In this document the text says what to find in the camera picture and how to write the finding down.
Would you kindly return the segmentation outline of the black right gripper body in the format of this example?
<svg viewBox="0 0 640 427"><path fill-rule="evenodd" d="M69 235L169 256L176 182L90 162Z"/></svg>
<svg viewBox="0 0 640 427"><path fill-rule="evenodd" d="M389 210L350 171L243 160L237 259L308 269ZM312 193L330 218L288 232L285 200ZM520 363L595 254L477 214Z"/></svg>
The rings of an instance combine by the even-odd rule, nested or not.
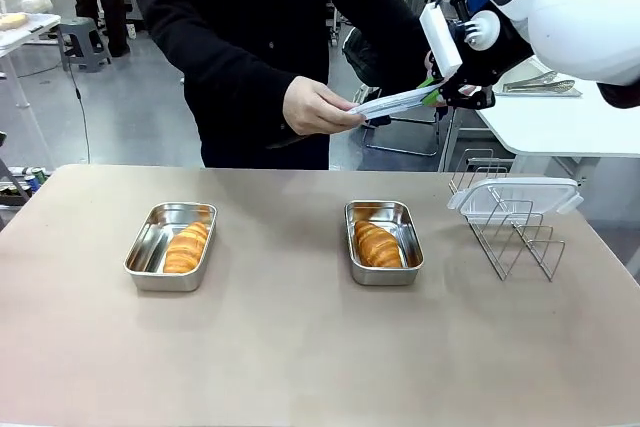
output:
<svg viewBox="0 0 640 427"><path fill-rule="evenodd" d="M494 85L505 72L533 55L529 43L520 36L509 20L501 23L496 42L484 51L476 51L464 41L460 22L450 22L449 30L462 60L462 65L450 81L459 85Z"/></svg>

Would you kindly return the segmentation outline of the person's left hand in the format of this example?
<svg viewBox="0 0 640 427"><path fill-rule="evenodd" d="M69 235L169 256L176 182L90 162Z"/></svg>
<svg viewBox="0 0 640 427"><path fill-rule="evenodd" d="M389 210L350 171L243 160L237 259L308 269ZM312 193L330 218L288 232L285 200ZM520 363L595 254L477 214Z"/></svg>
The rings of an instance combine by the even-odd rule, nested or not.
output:
<svg viewBox="0 0 640 427"><path fill-rule="evenodd" d="M435 57L431 51L425 57L425 68L427 69L427 79L432 84L442 84L444 77L441 75L439 67L436 64ZM446 101L443 99L438 89L433 90L423 100L422 103L427 107L441 108L446 107Z"/></svg>

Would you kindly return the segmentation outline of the person's right hand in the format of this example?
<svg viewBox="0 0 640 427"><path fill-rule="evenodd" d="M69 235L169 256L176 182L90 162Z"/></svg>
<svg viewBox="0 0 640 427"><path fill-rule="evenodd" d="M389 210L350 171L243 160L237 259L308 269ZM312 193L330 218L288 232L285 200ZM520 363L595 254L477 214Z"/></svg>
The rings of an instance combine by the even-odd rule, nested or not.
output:
<svg viewBox="0 0 640 427"><path fill-rule="evenodd" d="M332 135L360 126L364 117L352 113L356 107L325 84L298 76L286 89L283 118L299 136Z"/></svg>

